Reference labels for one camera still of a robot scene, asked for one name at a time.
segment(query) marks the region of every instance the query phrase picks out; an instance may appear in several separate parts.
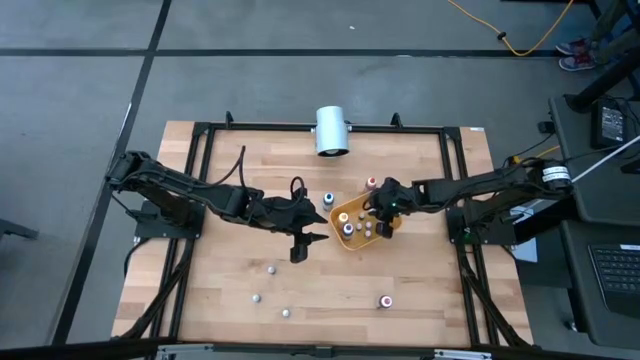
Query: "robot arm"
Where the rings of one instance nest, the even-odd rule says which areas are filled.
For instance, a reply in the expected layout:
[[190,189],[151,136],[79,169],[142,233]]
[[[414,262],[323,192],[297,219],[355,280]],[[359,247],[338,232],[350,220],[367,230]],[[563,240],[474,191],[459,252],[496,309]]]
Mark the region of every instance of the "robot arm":
[[[571,192],[568,170],[554,160],[526,159],[520,164],[461,180],[432,179],[413,181],[402,186],[386,178],[382,186],[369,196],[365,210],[374,210],[380,223],[376,232],[391,238],[393,217],[414,212],[436,213],[468,199],[463,206],[465,226],[492,219],[514,206],[530,200],[559,200]],[[488,200],[469,199],[497,193]]]
[[157,205],[162,217],[175,226],[188,224],[194,216],[190,202],[205,204],[224,221],[294,236],[290,260],[307,258],[307,246],[328,236],[303,233],[313,223],[326,223],[306,198],[304,186],[293,190],[291,199],[265,198],[259,189],[226,184],[208,184],[171,170],[144,152],[129,151],[121,156],[107,175],[115,191],[138,192]]

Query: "wooden tabletop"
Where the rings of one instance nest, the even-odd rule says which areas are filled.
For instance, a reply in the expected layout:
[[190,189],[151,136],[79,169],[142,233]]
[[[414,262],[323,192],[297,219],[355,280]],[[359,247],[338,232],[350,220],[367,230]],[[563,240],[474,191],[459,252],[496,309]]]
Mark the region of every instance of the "wooden tabletop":
[[[192,122],[168,122],[158,160],[182,171]],[[481,128],[461,128],[469,175],[492,170]],[[325,218],[321,199],[333,192],[336,203],[360,194],[365,179],[387,176],[405,185],[444,176],[438,138],[423,134],[349,135],[351,152],[339,158],[315,155],[307,132],[216,131],[208,182],[224,175],[247,146],[248,186],[265,196],[289,197],[289,183],[301,176],[309,198]],[[204,137],[199,146],[204,148]],[[449,151],[457,173],[453,144]],[[199,169],[201,154],[196,159]],[[237,174],[229,184],[239,184]],[[333,344],[371,346],[469,346],[460,274],[445,218],[413,214],[391,240],[359,251],[345,250],[330,225],[308,231],[331,235],[309,247],[309,258],[289,262],[292,238],[226,223],[210,212],[197,240],[179,339],[184,341]],[[133,325],[158,290],[168,241],[153,239],[131,258],[113,327],[118,335]],[[525,340],[529,321],[512,258],[498,246],[484,246],[492,298]],[[267,267],[275,266],[275,275]],[[262,301],[254,303],[252,296]],[[376,309],[382,295],[390,309]],[[476,300],[481,338],[486,342],[482,306]],[[167,334],[170,299],[161,334]],[[289,318],[282,316],[289,309]]]

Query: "shoe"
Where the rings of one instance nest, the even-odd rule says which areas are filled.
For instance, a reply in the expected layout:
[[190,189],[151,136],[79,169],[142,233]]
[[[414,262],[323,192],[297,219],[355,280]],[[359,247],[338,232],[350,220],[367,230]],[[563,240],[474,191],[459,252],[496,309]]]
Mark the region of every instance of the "shoe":
[[562,58],[558,65],[566,71],[591,70],[598,66],[591,53]]
[[556,45],[556,49],[561,53],[569,56],[580,55],[589,52],[592,47],[591,39],[582,38],[569,43],[560,43]]

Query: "small bottle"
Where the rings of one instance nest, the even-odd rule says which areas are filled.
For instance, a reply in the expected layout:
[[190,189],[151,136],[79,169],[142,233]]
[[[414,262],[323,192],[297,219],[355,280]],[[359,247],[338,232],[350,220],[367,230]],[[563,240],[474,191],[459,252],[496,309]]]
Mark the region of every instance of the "small bottle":
[[376,188],[376,178],[370,177],[364,183],[364,192],[374,190]]
[[351,240],[351,235],[353,235],[353,225],[344,224],[342,227],[342,235],[344,235],[345,240]]
[[393,304],[393,299],[391,299],[391,296],[389,295],[381,296],[378,299],[378,309],[388,309],[391,307],[392,304]]
[[335,198],[333,197],[332,193],[324,194],[324,197],[322,198],[322,208],[324,209],[324,211],[331,211],[331,209],[333,208],[334,200]]
[[340,213],[340,215],[338,215],[338,221],[340,221],[340,224],[346,224],[347,221],[349,221],[349,215],[347,213]]

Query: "orange tray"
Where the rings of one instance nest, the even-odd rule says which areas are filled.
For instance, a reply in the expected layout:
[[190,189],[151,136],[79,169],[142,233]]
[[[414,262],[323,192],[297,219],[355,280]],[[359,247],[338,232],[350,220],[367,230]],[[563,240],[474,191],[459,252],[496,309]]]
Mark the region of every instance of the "orange tray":
[[[342,244],[342,246],[344,246],[344,248],[347,250],[355,251],[355,250],[361,249],[369,244],[374,243],[378,239],[382,238],[382,236],[378,235],[375,230],[376,224],[379,221],[375,218],[375,216],[370,215],[365,210],[362,210],[362,205],[369,197],[369,193],[370,192],[366,192],[353,200],[350,200],[340,206],[334,207],[329,213],[329,222],[331,223],[331,227],[333,228],[333,231],[336,232],[336,238],[338,239],[338,241],[340,241],[340,244]],[[364,220],[360,220],[358,218],[358,215],[360,215],[361,212],[365,212],[366,214],[364,217]],[[347,215],[349,215],[348,222],[351,223],[354,227],[353,235],[351,235],[351,239],[349,240],[346,240],[342,234],[342,225],[338,220],[338,216],[341,213],[347,213]],[[371,224],[373,225],[371,227],[371,238],[369,239],[367,239],[364,236],[364,232],[366,231],[366,229],[364,228],[364,224],[366,224],[367,221],[370,221]],[[355,230],[355,227],[358,223],[362,224],[362,230],[360,231]],[[402,225],[401,217],[398,216],[393,218],[391,227],[393,227],[394,231],[398,230],[401,225]]]

